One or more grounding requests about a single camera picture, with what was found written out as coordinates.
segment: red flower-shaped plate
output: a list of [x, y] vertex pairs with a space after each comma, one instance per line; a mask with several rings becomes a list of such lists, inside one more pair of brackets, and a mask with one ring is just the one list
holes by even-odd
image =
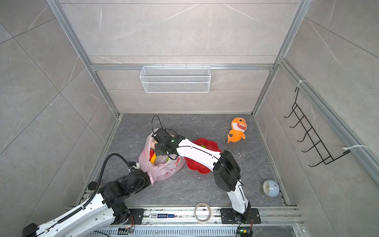
[[[219, 148], [218, 148], [218, 145], [217, 143], [215, 143], [214, 141], [208, 141], [207, 139], [205, 138], [199, 138], [197, 139], [196, 141], [193, 141], [193, 143], [195, 143], [196, 145], [199, 145], [199, 146], [202, 146], [202, 147], [205, 147], [211, 151], [218, 151], [218, 152], [222, 152]], [[208, 169], [207, 167], [205, 167], [204, 165], [200, 164], [199, 162], [196, 162], [190, 158], [187, 158], [187, 157], [184, 157], [184, 159], [187, 161], [187, 166], [190, 170], [197, 170], [199, 171], [199, 173], [201, 174], [208, 174], [209, 172], [211, 172], [210, 169]]]

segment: pink plastic bag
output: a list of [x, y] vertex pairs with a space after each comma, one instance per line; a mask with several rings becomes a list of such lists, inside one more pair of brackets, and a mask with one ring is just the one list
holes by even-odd
[[[151, 133], [145, 143], [145, 148], [141, 152], [138, 162], [140, 169], [143, 170], [144, 172], [147, 172], [147, 174], [150, 177], [151, 184], [154, 184], [155, 181], [162, 181], [165, 180], [169, 177], [171, 177], [175, 172], [179, 171], [186, 160], [184, 159], [183, 156], [178, 156], [178, 159], [176, 160], [171, 160], [169, 159], [167, 161], [166, 155], [158, 156], [157, 159], [155, 160], [156, 164], [151, 163], [149, 161], [149, 153], [150, 153], [150, 146], [153, 146], [153, 138], [151, 137], [153, 133]], [[173, 159], [176, 158], [176, 155], [170, 155]]]

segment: plush toy mouth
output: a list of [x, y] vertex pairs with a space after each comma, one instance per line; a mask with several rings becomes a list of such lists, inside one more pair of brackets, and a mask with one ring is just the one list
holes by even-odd
[[240, 129], [243, 129], [243, 130], [246, 129], [246, 126], [244, 126], [244, 125], [242, 125], [242, 124], [238, 124], [238, 123], [237, 123], [237, 127], [239, 127]]

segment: shark plush toy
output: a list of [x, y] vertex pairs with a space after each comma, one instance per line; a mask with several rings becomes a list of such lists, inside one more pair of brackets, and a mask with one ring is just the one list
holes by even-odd
[[244, 132], [247, 129], [246, 121], [243, 118], [235, 118], [232, 121], [232, 129], [230, 130], [229, 134], [232, 136], [229, 136], [228, 134], [228, 143], [231, 142], [238, 142], [241, 140], [241, 138], [245, 139]]

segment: mesh basket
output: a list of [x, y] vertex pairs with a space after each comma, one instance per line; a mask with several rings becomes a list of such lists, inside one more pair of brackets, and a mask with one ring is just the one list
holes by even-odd
[[139, 76], [146, 93], [209, 92], [208, 66], [145, 66]]

